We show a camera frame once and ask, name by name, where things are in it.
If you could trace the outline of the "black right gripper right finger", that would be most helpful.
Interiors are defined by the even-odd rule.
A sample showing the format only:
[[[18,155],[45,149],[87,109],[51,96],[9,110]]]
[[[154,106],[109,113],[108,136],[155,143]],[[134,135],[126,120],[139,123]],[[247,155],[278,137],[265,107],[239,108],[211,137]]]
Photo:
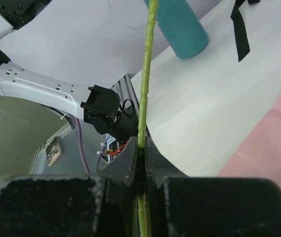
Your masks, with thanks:
[[[263,178],[189,177],[147,138],[154,237],[281,237],[281,189]]]

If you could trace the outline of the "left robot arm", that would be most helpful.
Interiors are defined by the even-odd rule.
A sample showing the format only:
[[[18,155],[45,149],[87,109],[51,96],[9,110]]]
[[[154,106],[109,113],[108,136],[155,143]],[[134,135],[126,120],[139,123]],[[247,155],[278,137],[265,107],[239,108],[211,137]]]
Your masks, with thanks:
[[[21,29],[49,5],[47,0],[0,0],[0,40]],[[138,133],[138,118],[123,109],[119,95],[98,85],[83,86],[18,66],[0,50],[0,96],[36,102],[93,125],[119,141]]]

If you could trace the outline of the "black ribbon gold lettering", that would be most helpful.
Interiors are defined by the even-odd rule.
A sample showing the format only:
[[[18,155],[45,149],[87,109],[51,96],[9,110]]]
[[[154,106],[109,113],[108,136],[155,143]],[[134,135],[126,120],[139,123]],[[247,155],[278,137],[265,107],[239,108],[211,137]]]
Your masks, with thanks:
[[[245,0],[235,0],[230,16],[234,26],[234,36],[239,62],[242,61],[250,52],[245,22],[239,10],[244,2]]]

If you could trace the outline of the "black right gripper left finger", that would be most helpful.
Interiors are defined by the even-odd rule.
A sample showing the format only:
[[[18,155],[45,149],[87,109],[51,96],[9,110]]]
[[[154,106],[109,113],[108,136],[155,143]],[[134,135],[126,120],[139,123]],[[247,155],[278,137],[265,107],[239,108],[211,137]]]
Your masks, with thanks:
[[[94,174],[0,178],[0,237],[136,237],[137,138]]]

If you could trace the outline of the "green flower stem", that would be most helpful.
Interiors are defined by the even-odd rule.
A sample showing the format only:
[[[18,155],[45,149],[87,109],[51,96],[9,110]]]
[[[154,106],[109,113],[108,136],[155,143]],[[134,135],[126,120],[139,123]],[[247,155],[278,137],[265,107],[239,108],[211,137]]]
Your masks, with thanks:
[[[150,0],[148,4],[148,16],[145,36],[145,49],[143,57],[143,66],[141,74],[141,87],[139,98],[139,123],[138,123],[138,152],[137,152],[137,201],[138,201],[138,218],[140,235],[147,237],[149,235],[149,225],[146,220],[146,197],[145,197],[145,131],[146,131],[146,116],[147,103],[149,92],[149,78],[152,59],[152,46],[154,40],[154,29],[156,25],[156,15],[158,10],[158,1]]]

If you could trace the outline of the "pink wrapping paper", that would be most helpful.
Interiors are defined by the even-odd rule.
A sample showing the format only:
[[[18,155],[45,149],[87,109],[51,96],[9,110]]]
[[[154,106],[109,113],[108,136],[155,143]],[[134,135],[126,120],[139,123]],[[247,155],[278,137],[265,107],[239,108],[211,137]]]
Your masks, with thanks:
[[[281,178],[281,95],[218,175]]]

